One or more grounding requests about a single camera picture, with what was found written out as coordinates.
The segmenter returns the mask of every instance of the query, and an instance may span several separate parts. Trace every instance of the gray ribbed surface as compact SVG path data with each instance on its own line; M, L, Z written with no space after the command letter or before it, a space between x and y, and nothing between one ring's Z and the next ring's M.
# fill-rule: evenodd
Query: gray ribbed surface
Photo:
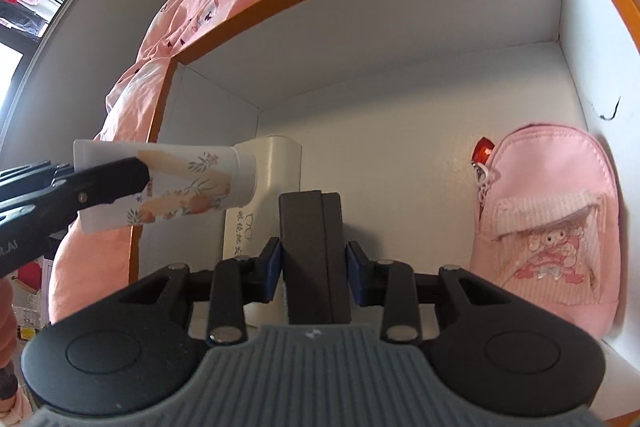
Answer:
M540 420L487 413L441 384L417 348L382 343L369 327L322 326L264 327L257 339L242 346L211 349L183 389L135 415L87 420L45 410L27 425L596 427L602 423L586 409Z

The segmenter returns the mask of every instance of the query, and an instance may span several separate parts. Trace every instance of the metal screw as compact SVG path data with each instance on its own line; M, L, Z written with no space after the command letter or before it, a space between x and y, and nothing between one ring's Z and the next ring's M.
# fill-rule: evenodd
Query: metal screw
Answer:
M411 342L418 338L418 331L413 326L391 326L386 330L386 337L394 342Z
M211 330L209 338L216 344L233 344L242 338L242 331L235 326L219 326Z

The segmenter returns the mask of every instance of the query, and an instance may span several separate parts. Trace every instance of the pink pouch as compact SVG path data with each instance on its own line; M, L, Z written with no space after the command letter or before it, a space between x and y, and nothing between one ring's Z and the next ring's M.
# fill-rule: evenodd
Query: pink pouch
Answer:
M479 172L470 270L602 338L618 307L620 232L600 144L573 127L530 124Z

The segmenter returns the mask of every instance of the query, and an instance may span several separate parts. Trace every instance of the open box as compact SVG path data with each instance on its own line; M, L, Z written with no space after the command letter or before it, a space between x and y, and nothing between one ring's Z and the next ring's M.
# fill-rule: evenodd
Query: open box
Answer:
M621 304L602 418L640 407L640 11L633 0L261 0L172 62L150 140L302 145L301 190L339 192L347 239L416 271L468 264L470 154L531 121L586 128L621 193ZM131 272L222 256L222 214L145 227ZM354 321L375 321L375 313ZM425 309L427 334L437 333Z

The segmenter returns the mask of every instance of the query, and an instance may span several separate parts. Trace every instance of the gray wall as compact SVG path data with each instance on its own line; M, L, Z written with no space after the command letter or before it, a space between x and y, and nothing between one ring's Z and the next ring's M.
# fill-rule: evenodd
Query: gray wall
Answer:
M135 62L165 1L73 0L15 102L0 144L0 169L72 161L73 141L100 131L104 97Z

